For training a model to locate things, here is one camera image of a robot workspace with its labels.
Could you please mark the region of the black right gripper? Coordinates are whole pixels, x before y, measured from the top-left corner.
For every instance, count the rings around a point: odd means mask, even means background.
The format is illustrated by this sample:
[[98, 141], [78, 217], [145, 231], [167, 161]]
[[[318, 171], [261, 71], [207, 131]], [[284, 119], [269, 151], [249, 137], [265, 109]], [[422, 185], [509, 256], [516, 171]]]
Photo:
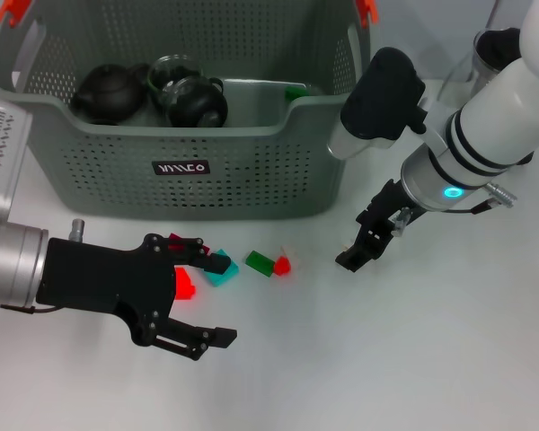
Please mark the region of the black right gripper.
[[411, 211], [408, 224], [420, 218], [420, 206], [406, 193], [402, 182], [387, 181], [356, 218], [362, 226], [358, 234], [358, 244], [353, 244], [341, 252], [335, 262], [355, 273], [370, 260], [379, 259], [393, 239], [394, 215], [404, 208]]

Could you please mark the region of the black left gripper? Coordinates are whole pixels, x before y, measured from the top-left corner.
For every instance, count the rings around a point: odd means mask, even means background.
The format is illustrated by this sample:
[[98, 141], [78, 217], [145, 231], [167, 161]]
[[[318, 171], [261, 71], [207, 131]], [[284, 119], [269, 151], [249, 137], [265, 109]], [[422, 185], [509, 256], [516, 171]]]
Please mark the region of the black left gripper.
[[198, 361], [210, 348], [228, 348], [237, 330], [205, 328], [169, 318], [174, 299], [173, 266], [222, 275], [231, 259], [208, 254], [201, 238], [147, 235], [131, 251], [67, 240], [49, 240], [36, 301], [114, 315], [140, 347], [157, 347]]

